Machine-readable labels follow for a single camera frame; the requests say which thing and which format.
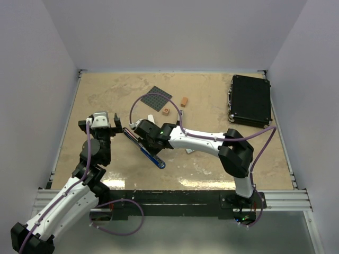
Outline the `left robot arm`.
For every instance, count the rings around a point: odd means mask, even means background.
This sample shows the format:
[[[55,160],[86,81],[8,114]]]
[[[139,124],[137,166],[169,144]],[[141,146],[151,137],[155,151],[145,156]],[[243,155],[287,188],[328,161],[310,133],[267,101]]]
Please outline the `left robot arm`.
[[[105,207],[109,188],[101,182],[111,162],[111,138],[122,132],[120,118],[112,127],[107,112],[79,121],[87,134],[80,160],[56,196],[32,219],[11,228],[12,247],[18,253],[53,253],[55,242],[93,207]]]

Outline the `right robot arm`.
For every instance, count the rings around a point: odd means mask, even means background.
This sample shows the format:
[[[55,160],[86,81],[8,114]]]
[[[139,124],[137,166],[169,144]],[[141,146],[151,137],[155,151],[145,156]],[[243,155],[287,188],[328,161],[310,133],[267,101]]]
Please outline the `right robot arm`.
[[[153,156],[163,149],[191,149],[218,157],[224,171],[234,178],[237,204],[247,208],[254,203],[254,187],[249,176],[254,148],[238,131],[193,131],[182,128],[179,122],[164,123],[159,127],[147,119],[129,125],[139,136],[141,145]]]

